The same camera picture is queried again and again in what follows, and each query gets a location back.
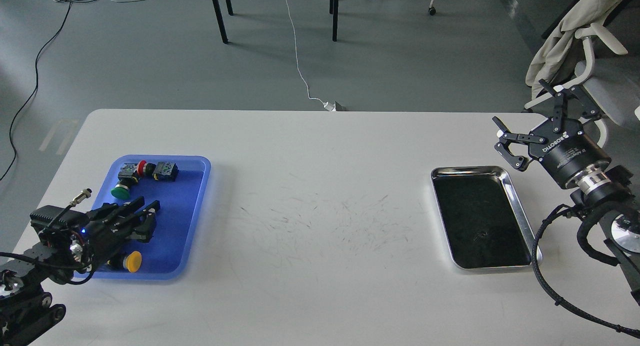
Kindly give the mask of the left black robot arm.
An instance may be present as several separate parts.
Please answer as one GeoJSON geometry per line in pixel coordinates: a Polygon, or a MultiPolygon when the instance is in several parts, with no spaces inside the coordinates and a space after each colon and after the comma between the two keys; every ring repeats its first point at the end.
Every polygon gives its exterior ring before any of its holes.
{"type": "Polygon", "coordinates": [[[64,208],[45,205],[30,214],[39,241],[23,254],[6,253],[1,266],[1,344],[27,346],[66,315],[53,303],[42,282],[76,285],[75,273],[91,278],[100,268],[135,273],[142,264],[138,251],[125,252],[131,241],[150,242],[160,202],[146,205],[142,196],[124,204],[105,203],[82,213],[76,201],[64,208]]]}

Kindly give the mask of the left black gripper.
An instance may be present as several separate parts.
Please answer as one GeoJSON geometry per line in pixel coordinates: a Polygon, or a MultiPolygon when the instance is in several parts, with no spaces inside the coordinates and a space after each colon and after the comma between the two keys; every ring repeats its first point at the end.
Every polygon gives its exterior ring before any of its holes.
{"type": "Polygon", "coordinates": [[[85,274],[120,254],[125,238],[144,244],[151,241],[157,226],[156,212],[162,207],[159,200],[143,207],[144,202],[144,196],[138,196],[123,204],[103,204],[86,213],[45,205],[30,213],[30,225],[43,245],[61,252],[58,261],[85,274]],[[125,237],[116,226],[118,217],[125,218],[125,237]]]}

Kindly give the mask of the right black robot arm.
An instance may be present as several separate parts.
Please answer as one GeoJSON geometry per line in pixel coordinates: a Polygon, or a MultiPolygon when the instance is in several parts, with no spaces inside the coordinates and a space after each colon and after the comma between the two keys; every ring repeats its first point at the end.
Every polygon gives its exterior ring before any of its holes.
{"type": "Polygon", "coordinates": [[[569,100],[575,99],[582,105],[582,118],[601,118],[599,107],[580,86],[540,84],[553,97],[551,116],[528,133],[511,132],[495,116],[494,149],[517,171],[539,162],[561,189],[573,191],[570,211],[582,221],[578,245],[590,258],[620,267],[638,301],[639,205],[629,188],[633,175],[622,165],[610,168],[611,158],[585,133],[583,123],[569,117],[569,100]]]}

